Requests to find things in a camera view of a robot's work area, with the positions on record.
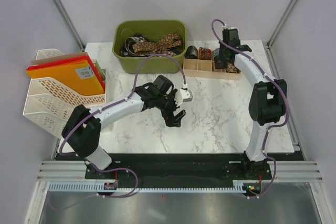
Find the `dark paisley tie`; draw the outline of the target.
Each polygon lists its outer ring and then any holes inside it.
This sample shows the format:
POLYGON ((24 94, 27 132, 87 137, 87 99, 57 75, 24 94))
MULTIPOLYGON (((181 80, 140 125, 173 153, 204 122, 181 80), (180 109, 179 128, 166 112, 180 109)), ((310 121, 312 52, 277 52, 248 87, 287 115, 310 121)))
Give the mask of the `dark paisley tie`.
POLYGON ((226 69, 227 64, 223 62, 219 56, 214 57, 214 69, 226 69))

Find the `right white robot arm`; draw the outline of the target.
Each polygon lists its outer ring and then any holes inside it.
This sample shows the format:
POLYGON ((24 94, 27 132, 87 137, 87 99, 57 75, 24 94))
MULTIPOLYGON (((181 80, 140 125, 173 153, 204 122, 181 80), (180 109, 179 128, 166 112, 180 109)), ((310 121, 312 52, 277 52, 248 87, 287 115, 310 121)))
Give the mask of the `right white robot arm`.
POLYGON ((269 130, 286 113, 287 83, 267 74, 255 59, 250 47, 240 43, 236 27, 224 27, 222 37, 219 41, 218 59, 226 66, 231 63, 238 68, 253 88, 248 106, 249 115, 253 120, 253 130, 245 150, 248 161, 240 166, 241 174, 251 179, 259 173, 256 162, 267 158, 269 130))

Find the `gold floral tie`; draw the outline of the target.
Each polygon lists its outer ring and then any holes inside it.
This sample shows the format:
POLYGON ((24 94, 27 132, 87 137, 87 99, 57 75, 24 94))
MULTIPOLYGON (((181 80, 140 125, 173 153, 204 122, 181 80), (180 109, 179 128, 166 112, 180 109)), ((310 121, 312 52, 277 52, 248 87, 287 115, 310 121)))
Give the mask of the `gold floral tie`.
POLYGON ((234 64, 228 63, 226 67, 226 72, 239 74, 240 70, 234 64))

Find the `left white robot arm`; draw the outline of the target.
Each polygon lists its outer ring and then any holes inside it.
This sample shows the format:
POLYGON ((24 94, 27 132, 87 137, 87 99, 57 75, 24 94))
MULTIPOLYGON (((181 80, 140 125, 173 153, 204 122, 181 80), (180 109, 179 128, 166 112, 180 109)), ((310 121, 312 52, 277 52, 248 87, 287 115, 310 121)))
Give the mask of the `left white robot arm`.
POLYGON ((135 113, 157 108, 161 111, 165 125, 180 127, 186 115, 185 110, 176 113, 182 103, 192 101, 193 95, 184 84, 181 89, 174 88, 172 81, 163 75, 153 82, 133 88, 121 100, 102 106, 87 108, 83 104, 74 108, 62 130, 61 136, 74 153, 89 161, 97 168, 103 178, 111 178, 115 173, 112 158, 99 145, 100 133, 114 122, 135 113))

